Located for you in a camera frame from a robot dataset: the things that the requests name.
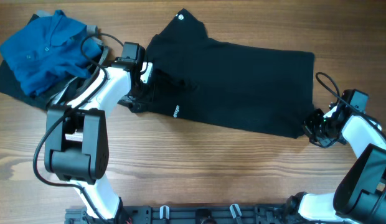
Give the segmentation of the black t-shirt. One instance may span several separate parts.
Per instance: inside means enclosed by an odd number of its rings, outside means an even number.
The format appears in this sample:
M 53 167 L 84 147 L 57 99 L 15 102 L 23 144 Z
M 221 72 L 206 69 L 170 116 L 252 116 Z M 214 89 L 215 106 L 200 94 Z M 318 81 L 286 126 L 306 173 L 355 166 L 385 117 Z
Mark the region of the black t-shirt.
M 298 138 L 313 111 L 314 55 L 219 42 L 180 10 L 147 48 L 149 90 L 128 103 L 201 123 Z

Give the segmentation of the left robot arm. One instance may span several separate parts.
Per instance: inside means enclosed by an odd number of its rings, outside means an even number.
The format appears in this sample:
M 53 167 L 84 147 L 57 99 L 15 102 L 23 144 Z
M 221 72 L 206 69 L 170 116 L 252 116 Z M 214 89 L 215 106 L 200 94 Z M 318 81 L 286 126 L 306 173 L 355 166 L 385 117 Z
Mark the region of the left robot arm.
M 106 119 L 119 101 L 134 102 L 149 88 L 153 64 L 105 67 L 87 89 L 66 105 L 47 113 L 47 131 L 37 146 L 56 187 L 75 189 L 85 204 L 81 223 L 131 223 L 122 199 L 107 176 L 109 145 Z

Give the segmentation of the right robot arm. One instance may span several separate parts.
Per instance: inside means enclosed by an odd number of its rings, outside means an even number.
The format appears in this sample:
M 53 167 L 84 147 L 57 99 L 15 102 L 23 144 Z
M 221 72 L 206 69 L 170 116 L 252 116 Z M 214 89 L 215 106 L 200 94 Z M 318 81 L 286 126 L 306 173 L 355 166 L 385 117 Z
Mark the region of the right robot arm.
M 357 160 L 336 191 L 291 196 L 285 216 L 297 223 L 386 223 L 386 137 L 359 115 L 345 122 L 342 137 Z

